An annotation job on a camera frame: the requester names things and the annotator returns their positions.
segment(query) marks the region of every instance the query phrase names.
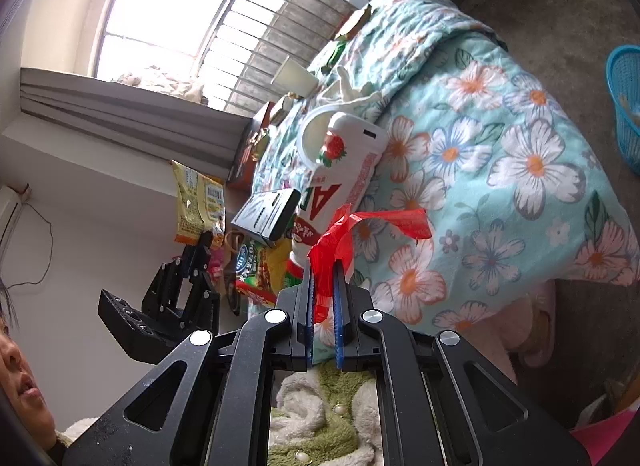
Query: blue gripper pad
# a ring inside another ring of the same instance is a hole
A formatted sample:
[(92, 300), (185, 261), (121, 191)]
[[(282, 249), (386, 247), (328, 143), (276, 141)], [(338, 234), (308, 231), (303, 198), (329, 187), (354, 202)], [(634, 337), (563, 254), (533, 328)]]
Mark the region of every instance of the blue gripper pad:
[(339, 299), (337, 278), (334, 274), (334, 339), (335, 339), (335, 364), (342, 370), (344, 360), (344, 324), (342, 323), (342, 304)]
[(316, 283), (313, 274), (309, 277), (308, 300), (306, 302), (306, 367), (314, 363), (314, 307), (316, 305)]

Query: window sill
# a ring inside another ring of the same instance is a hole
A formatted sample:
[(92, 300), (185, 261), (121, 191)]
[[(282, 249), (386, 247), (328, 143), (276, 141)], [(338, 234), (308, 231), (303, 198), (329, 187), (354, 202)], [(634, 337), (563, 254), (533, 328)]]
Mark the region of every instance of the window sill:
[[(171, 165), (21, 113), (0, 135), (0, 179), (38, 200), (158, 241), (175, 235)], [(225, 188), (228, 221), (248, 194)]]

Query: woman's mouth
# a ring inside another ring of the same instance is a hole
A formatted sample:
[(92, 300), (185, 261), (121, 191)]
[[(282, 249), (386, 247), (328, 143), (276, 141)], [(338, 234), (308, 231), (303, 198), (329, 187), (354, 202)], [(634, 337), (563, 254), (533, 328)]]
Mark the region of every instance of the woman's mouth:
[(40, 390), (35, 385), (31, 376), (25, 374), (20, 380), (20, 386), (18, 387), (18, 397), (26, 396), (27, 398), (39, 398)]

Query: white curtain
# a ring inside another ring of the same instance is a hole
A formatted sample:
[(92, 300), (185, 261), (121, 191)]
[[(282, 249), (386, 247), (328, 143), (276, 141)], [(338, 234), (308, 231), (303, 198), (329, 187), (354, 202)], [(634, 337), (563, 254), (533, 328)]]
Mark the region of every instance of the white curtain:
[(22, 68), (24, 113), (226, 178), (250, 119), (94, 78)]

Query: bed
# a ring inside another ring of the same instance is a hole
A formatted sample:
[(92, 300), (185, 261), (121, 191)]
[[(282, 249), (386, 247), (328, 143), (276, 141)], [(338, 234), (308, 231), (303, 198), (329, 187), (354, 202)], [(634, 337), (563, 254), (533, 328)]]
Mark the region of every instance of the bed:
[[(495, 32), (449, 0), (371, 4), (338, 61), (354, 87), (382, 93), (359, 113), (390, 139), (360, 209), (426, 208), (433, 238), (416, 243), (367, 221), (354, 233), (351, 283), (434, 334), (462, 330), (549, 279), (636, 282), (638, 241), (602, 166)], [(335, 69), (319, 71), (334, 48), (310, 66), (318, 93), (335, 81)], [(318, 93), (279, 126), (254, 192), (307, 186), (295, 139)], [(331, 324), (330, 315), (316, 326), (318, 358), (330, 356)]]

